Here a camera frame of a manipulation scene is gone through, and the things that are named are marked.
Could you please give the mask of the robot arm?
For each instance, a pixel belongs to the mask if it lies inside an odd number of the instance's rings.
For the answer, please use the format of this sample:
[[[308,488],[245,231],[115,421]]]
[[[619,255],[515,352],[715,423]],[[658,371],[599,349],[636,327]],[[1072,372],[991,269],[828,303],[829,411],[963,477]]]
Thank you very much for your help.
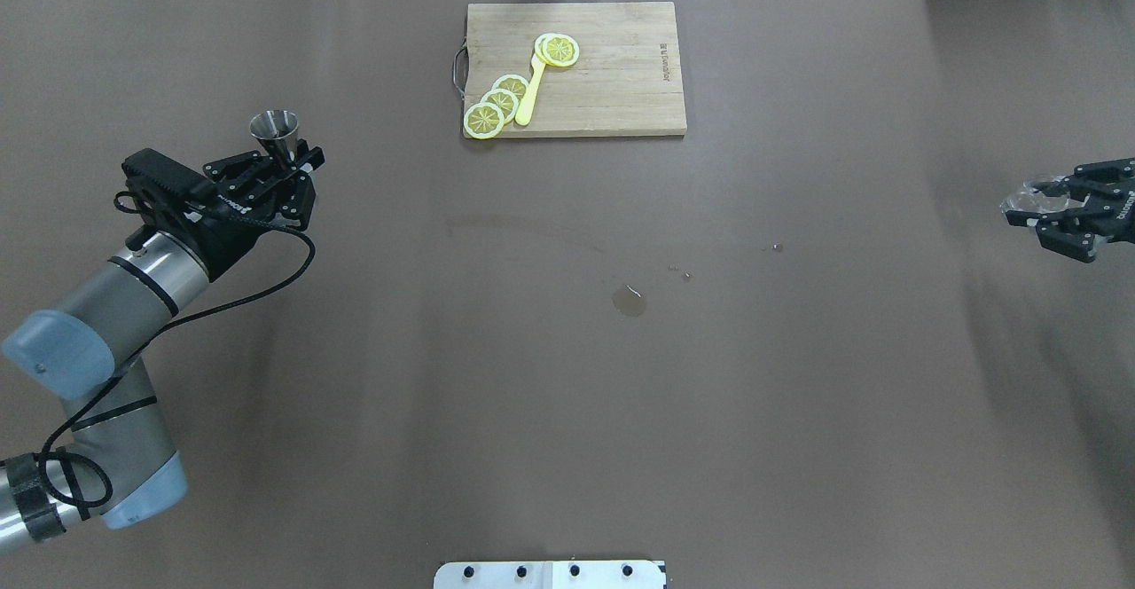
[[[193,318],[187,306],[267,232],[306,246],[323,149],[251,150],[203,171],[153,149],[121,165],[121,212],[138,230],[56,306],[33,311],[5,357],[52,392],[65,422],[42,446],[3,460],[3,553],[89,519],[114,530],[171,508],[188,489],[143,351]]]

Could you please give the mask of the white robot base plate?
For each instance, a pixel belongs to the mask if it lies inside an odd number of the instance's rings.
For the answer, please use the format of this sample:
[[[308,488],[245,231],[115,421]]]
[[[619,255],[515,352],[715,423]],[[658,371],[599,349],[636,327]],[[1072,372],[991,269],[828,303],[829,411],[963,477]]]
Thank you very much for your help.
[[[449,562],[434,588],[669,588],[665,564],[650,559]]]

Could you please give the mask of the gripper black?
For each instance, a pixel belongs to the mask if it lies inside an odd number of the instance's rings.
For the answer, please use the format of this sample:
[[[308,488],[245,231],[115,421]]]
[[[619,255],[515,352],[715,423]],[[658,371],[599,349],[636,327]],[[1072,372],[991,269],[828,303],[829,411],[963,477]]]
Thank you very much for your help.
[[[1070,209],[1039,213],[1007,208],[1006,221],[1032,229],[1042,249],[1091,264],[1099,249],[1134,241],[1132,173],[1132,158],[1078,165],[1073,173],[1063,174],[1070,190]],[[1102,208],[1104,204],[1117,208]]]
[[[316,210],[316,171],[323,163],[323,148],[301,148],[292,163],[251,150],[204,165],[216,191],[195,190],[182,197],[183,244],[205,274],[226,274],[272,226],[309,222]]]

